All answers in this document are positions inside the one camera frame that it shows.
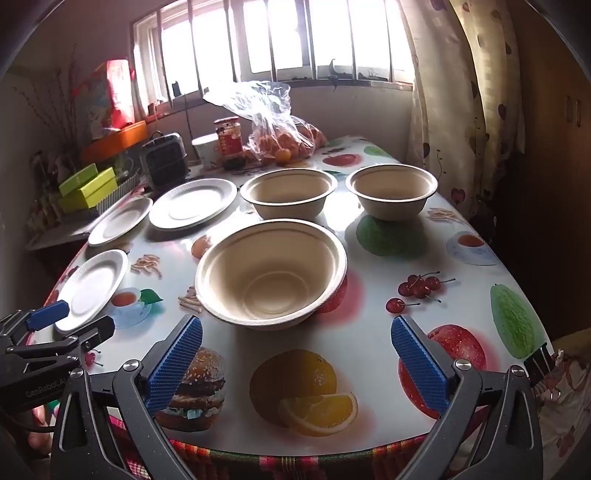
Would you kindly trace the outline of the white paper plate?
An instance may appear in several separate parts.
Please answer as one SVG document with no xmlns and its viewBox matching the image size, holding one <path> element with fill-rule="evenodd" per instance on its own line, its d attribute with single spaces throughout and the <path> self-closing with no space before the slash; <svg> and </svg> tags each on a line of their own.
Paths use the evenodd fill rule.
<svg viewBox="0 0 591 480">
<path fill-rule="evenodd" d="M 129 272 L 129 260 L 122 250 L 102 252 L 84 262 L 65 282 L 58 300 L 69 313 L 54 324 L 60 334 L 69 333 L 92 320 L 107 304 Z"/>
<path fill-rule="evenodd" d="M 143 221 L 152 205 L 153 201 L 146 197 L 126 201 L 95 226 L 88 237 L 88 245 L 98 247 L 122 237 Z"/>
<path fill-rule="evenodd" d="M 150 224 L 161 231 L 178 231 L 207 222 L 235 200 L 238 187 L 219 178 L 186 182 L 158 198 L 149 213 Z"/>
</svg>

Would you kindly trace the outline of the fruit print tablecloth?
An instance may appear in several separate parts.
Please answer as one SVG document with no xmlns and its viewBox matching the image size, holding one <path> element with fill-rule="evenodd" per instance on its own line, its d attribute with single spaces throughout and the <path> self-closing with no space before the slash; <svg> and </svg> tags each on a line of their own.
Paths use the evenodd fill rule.
<svg viewBox="0 0 591 480">
<path fill-rule="evenodd" d="M 431 429 L 391 340 L 414 318 L 453 358 L 523 365 L 548 335 L 483 238 L 441 196 L 406 222 L 367 214 L 353 185 L 429 185 L 378 146 L 342 138 L 301 168 L 221 172 L 116 210 L 53 297 L 50 341 L 109 315 L 92 374 L 140 358 L 184 315 L 202 345 L 158 416 L 200 479 L 393 479 Z"/>
</svg>

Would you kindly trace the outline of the lime green box upper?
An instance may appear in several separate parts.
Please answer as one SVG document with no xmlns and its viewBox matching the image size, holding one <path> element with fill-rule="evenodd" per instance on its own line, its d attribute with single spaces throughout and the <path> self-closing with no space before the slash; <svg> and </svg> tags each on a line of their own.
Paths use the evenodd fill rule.
<svg viewBox="0 0 591 480">
<path fill-rule="evenodd" d="M 89 164 L 79 170 L 77 173 L 71 175 L 59 185 L 59 191 L 62 196 L 66 196 L 76 189 L 86 185 L 98 175 L 98 170 L 95 163 Z"/>
</svg>

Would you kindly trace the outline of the lime green box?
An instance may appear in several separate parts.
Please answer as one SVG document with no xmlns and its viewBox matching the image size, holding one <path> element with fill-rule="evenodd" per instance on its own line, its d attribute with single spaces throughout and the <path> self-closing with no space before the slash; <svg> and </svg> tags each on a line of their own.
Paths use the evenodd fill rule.
<svg viewBox="0 0 591 480">
<path fill-rule="evenodd" d="M 98 175 L 98 170 L 95 163 L 89 164 L 79 170 L 77 173 L 71 175 L 59 185 L 59 191 L 62 196 L 66 196 L 76 189 L 86 185 Z"/>
<path fill-rule="evenodd" d="M 85 208 L 90 203 L 90 195 L 114 179 L 116 177 L 112 167 L 108 167 L 102 171 L 98 170 L 98 175 L 86 185 L 66 196 L 61 195 L 58 199 L 58 205 L 64 213 Z"/>
</svg>

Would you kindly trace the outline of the lime green box lower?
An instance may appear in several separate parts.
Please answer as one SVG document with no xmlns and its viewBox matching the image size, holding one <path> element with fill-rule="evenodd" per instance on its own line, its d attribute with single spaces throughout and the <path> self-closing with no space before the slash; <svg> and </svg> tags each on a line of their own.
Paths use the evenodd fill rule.
<svg viewBox="0 0 591 480">
<path fill-rule="evenodd" d="M 64 213 L 85 208 L 90 203 L 90 195 L 114 179 L 116 177 L 112 167 L 108 167 L 102 171 L 98 170 L 98 175 L 86 185 L 66 196 L 61 195 L 58 199 L 58 205 Z"/>
</svg>

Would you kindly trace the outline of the large beige paper bowl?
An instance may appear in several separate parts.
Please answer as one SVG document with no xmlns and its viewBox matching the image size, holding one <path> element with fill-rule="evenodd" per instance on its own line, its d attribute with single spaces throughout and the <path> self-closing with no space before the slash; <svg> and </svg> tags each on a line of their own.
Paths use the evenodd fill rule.
<svg viewBox="0 0 591 480">
<path fill-rule="evenodd" d="M 304 220 L 266 220 L 211 246 L 198 262 L 194 289 L 218 320 L 283 330 L 331 299 L 346 270 L 346 249 L 328 229 Z"/>
</svg>

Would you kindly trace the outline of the chevron patterned tray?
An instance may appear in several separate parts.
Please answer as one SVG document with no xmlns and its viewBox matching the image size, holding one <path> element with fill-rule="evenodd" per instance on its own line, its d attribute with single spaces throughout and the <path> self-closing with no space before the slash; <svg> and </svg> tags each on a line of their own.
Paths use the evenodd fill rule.
<svg viewBox="0 0 591 480">
<path fill-rule="evenodd" d="M 136 173 L 129 176 L 121 184 L 118 184 L 116 179 L 109 181 L 90 195 L 90 203 L 85 208 L 65 213 L 64 217 L 70 221 L 90 220 L 100 217 L 127 194 L 131 193 L 139 184 L 139 179 L 140 175 Z"/>
</svg>

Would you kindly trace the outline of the orange box on sill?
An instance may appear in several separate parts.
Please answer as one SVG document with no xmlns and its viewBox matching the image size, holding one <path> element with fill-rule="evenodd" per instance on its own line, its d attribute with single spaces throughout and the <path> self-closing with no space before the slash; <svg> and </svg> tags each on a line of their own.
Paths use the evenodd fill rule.
<svg viewBox="0 0 591 480">
<path fill-rule="evenodd" d="M 148 130 L 145 121 L 130 124 L 118 132 L 93 141 L 85 147 L 80 154 L 81 163 L 86 166 L 92 163 L 103 162 L 145 141 L 147 138 Z"/>
</svg>

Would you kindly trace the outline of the grey portable speaker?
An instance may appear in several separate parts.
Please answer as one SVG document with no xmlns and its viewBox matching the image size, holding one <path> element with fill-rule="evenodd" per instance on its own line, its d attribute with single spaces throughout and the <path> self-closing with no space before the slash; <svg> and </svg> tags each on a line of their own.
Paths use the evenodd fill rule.
<svg viewBox="0 0 591 480">
<path fill-rule="evenodd" d="M 150 188 L 165 192 L 182 184 L 188 174 L 186 156 L 178 133 L 153 132 L 140 149 L 141 169 Z"/>
</svg>

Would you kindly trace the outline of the white round tub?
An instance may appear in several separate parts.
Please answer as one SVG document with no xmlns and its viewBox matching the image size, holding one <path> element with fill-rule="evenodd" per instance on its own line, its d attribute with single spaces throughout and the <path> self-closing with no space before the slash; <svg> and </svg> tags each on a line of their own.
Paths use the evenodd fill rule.
<svg viewBox="0 0 591 480">
<path fill-rule="evenodd" d="M 219 139 L 216 133 L 193 138 L 191 145 L 197 152 L 197 158 L 200 160 L 204 169 L 213 170 L 221 166 L 221 146 L 219 145 Z"/>
</svg>

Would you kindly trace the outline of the red colourful gift bag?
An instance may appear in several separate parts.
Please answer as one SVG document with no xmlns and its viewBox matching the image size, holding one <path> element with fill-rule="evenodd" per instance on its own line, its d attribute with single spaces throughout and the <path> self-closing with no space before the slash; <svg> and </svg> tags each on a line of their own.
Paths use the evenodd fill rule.
<svg viewBox="0 0 591 480">
<path fill-rule="evenodd" d="M 132 82 L 127 59 L 100 64 L 79 87 L 88 134 L 99 140 L 135 122 Z"/>
</svg>

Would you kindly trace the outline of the red labelled glass jar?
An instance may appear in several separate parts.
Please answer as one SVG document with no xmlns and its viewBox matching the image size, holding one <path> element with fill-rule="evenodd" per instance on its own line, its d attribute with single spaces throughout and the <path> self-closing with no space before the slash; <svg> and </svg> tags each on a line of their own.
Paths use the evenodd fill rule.
<svg viewBox="0 0 591 480">
<path fill-rule="evenodd" d="M 217 119 L 214 126 L 221 149 L 223 169 L 242 169 L 245 166 L 245 154 L 242 146 L 242 126 L 238 116 Z"/>
</svg>

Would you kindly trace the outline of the floral patterned curtain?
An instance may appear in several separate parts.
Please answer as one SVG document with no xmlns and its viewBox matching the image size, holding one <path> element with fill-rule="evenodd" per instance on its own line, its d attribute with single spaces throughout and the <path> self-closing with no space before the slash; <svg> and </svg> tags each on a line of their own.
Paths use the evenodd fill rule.
<svg viewBox="0 0 591 480">
<path fill-rule="evenodd" d="M 407 163 L 467 219 L 489 208 L 520 129 L 520 58 L 506 1 L 403 1 L 415 81 Z"/>
</svg>

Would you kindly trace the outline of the plastic bag of oranges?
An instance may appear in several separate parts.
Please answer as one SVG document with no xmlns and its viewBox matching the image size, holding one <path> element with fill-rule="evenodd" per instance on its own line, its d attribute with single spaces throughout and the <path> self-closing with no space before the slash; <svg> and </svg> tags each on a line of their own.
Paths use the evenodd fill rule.
<svg viewBox="0 0 591 480">
<path fill-rule="evenodd" d="M 265 164 L 287 166 L 308 159 L 327 142 L 318 127 L 291 113 L 286 83 L 226 83 L 206 90 L 204 100 L 250 122 L 246 151 Z"/>
</svg>

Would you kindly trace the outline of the window with metal bars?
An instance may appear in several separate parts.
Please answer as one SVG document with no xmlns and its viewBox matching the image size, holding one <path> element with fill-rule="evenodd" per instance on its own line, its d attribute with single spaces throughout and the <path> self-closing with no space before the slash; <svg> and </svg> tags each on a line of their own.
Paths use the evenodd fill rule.
<svg viewBox="0 0 591 480">
<path fill-rule="evenodd" d="M 131 33 L 143 109 L 230 81 L 415 80 L 396 1 L 170 1 Z"/>
</svg>

